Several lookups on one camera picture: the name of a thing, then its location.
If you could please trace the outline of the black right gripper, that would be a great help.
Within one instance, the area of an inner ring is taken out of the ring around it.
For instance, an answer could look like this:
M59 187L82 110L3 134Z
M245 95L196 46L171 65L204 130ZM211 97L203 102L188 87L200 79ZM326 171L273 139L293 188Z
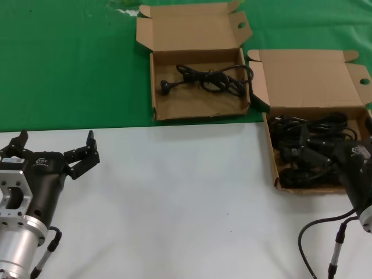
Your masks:
M327 170L334 163L341 184L354 209L371 205L371 140L348 141L340 144L312 135L301 126L299 137L301 161ZM321 153L332 153L332 160Z

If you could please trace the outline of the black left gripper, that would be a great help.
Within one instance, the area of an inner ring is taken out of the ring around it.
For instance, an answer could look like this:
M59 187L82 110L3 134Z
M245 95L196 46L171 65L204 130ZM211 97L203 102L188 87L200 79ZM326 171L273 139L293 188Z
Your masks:
M78 179L100 163L94 132L89 130L85 146L64 154L29 151L25 148L27 140L28 132L22 130L1 149L1 158L15 156L26 161L22 170L33 195L26 215L36 218L49 227L67 174L72 179Z

